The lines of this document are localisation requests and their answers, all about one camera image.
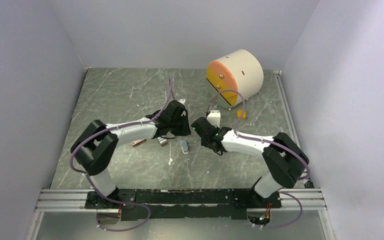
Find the light blue white stapler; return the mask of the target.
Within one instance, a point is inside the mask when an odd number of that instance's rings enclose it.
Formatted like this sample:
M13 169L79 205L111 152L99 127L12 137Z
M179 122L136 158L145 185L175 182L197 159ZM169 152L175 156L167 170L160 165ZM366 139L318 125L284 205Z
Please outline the light blue white stapler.
M180 146L183 154L188 154L189 153L189 146L188 142L185 139L182 139L180 141Z

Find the red white staple box sleeve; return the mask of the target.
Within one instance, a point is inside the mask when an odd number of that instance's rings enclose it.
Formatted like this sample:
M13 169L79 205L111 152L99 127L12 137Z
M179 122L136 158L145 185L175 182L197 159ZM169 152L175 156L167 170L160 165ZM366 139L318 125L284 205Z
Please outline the red white staple box sleeve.
M146 139L139 139L131 142L131 145L133 148L145 143L147 140Z

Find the cream round drawer cabinet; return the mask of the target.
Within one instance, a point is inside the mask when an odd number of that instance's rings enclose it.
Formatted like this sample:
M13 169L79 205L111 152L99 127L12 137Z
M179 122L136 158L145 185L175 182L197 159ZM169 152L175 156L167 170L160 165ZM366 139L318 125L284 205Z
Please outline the cream round drawer cabinet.
M245 100L260 91L264 71L257 58L245 49L239 49L209 63L206 80L212 94L235 90Z

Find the aluminium frame rail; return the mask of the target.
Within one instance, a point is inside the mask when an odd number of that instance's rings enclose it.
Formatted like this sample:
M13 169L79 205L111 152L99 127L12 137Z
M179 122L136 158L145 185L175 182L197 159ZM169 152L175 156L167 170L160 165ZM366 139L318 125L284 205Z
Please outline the aluminium frame rail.
M87 189L44 189L37 200L35 212L76 213L103 212L115 213L115 209L86 209ZM319 188L292 188L280 191L281 210L298 211L299 204L292 197L296 197L303 210L325 211L327 205Z

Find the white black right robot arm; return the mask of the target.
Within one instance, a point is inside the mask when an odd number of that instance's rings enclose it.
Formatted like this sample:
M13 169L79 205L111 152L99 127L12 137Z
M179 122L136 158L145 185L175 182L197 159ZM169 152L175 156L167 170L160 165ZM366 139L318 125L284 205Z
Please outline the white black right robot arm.
M199 117L191 127L199 135L201 145L219 154L237 152L264 160L269 173L260 177L251 188L250 202L262 207L269 197L282 188L291 189L297 181L309 177L309 159L284 132L275 136L258 136L230 127L212 125Z

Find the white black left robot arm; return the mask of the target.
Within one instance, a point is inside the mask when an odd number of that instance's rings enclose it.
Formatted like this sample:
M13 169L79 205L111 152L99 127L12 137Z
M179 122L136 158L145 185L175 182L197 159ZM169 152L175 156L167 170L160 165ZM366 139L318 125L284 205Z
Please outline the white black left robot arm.
M172 100L166 107L145 117L121 124L92 121L72 145L71 161L82 166L91 185L100 192L98 201L106 208L119 200L119 189L112 180L108 166L117 147L138 140L151 140L191 134L185 99Z

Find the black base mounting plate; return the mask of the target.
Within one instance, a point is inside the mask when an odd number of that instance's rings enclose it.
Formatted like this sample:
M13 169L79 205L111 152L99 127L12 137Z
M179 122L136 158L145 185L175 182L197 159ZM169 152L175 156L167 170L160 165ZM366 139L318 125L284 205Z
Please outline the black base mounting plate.
M281 208L279 193L263 198L248 188L119 189L117 204L89 191L84 208L116 210L122 221L139 219L230 218L247 220L249 209Z

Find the yellow eraser block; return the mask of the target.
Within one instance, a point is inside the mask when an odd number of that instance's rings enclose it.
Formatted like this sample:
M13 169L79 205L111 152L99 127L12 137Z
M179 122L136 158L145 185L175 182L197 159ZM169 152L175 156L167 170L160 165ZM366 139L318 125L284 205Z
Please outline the yellow eraser block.
M237 118L238 119L246 119L247 118L247 113L245 110L238 110L236 112Z

